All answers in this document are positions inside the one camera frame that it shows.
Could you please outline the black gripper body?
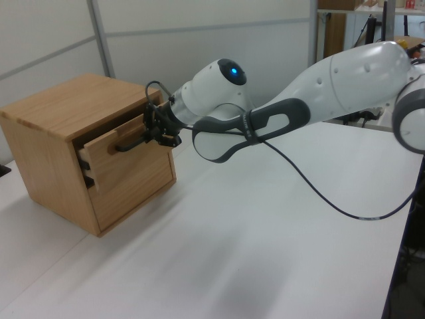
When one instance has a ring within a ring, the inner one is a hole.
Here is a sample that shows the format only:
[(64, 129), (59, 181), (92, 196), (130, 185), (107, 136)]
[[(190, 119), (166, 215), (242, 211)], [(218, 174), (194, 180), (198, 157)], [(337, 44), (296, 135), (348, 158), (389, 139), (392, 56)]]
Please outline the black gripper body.
[(157, 108), (157, 118), (163, 133), (168, 136), (178, 136), (182, 130), (182, 123), (175, 117), (171, 109), (171, 102), (165, 102)]

